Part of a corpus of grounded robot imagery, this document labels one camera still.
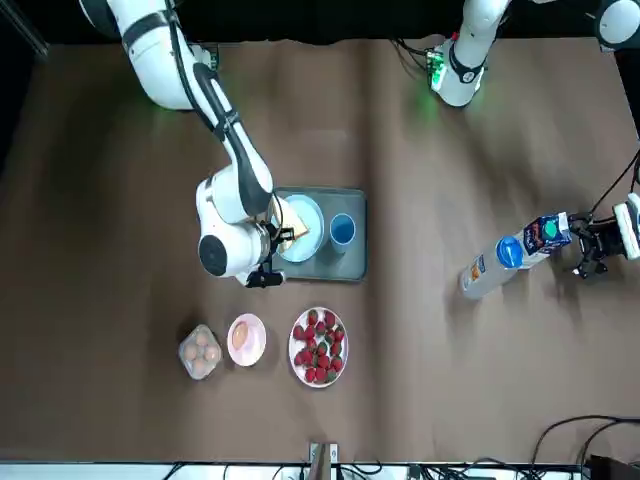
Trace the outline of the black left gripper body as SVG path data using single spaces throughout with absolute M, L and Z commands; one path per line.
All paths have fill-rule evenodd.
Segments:
M 616 221 L 597 222 L 592 227 L 597 258 L 624 254 L 624 244 Z

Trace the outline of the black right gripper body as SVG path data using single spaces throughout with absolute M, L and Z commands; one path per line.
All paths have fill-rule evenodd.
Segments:
M 262 226 L 265 229 L 266 234 L 267 234 L 269 254 L 273 255 L 275 253 L 275 251 L 277 250 L 278 245 L 281 243 L 281 242 L 273 242 L 272 241 L 272 235 L 275 233 L 275 228 L 277 226 L 273 225 L 270 222 L 266 222 L 266 221 L 264 221 L 262 223 Z

